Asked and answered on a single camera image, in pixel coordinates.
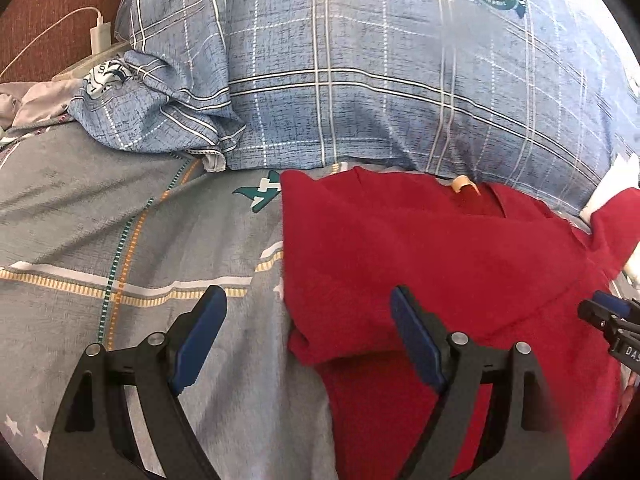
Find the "person's right hand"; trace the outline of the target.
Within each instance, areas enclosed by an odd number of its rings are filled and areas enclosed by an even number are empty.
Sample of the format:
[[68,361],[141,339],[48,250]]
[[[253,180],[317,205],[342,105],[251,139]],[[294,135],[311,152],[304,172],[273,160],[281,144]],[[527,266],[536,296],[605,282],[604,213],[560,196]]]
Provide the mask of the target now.
[[615,427],[617,427],[623,420],[626,411],[638,390],[638,385],[639,375],[637,373],[630,372],[628,375],[622,377],[622,390],[620,390],[620,402],[618,402],[615,415]]

